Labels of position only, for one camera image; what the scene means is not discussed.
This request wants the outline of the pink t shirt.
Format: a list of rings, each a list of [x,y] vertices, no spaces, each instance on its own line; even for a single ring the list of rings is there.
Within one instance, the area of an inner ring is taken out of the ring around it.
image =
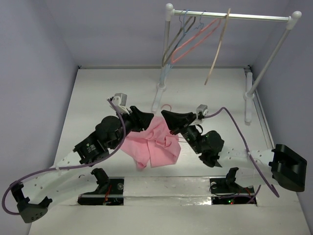
[[[177,135],[170,134],[165,119],[153,117],[147,130],[130,132],[121,150],[131,156],[138,169],[176,164],[181,147]]]

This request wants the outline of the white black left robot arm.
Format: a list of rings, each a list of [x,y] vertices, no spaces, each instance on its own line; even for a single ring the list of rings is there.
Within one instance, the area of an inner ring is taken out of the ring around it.
[[[87,187],[92,189],[90,194],[110,191],[108,175],[96,164],[111,157],[130,132],[147,130],[154,117],[135,106],[115,106],[114,109],[115,116],[103,118],[95,130],[57,164],[12,186],[10,191],[24,223],[35,222],[50,208],[77,194],[86,194]]]

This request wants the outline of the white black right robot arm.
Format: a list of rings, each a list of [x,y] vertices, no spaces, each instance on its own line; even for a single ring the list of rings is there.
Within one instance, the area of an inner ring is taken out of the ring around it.
[[[272,149],[236,150],[227,147],[216,131],[198,131],[197,121],[206,119],[199,112],[179,114],[161,111],[171,134],[181,134],[199,159],[208,167],[228,168],[225,186],[231,192],[254,185],[267,185],[276,193],[274,185],[294,191],[305,190],[307,161],[284,144]]]

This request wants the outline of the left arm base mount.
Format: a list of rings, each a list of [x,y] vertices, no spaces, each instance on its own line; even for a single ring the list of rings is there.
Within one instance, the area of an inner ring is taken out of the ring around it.
[[[94,191],[79,195],[77,203],[82,206],[122,206],[124,205],[124,178],[110,178],[104,169],[95,168],[91,175],[96,178]]]

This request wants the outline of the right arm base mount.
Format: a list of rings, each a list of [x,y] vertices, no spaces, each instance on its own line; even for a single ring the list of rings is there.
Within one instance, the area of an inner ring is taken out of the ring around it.
[[[254,188],[244,188],[235,182],[238,170],[233,167],[225,177],[210,179],[212,205],[257,205]]]

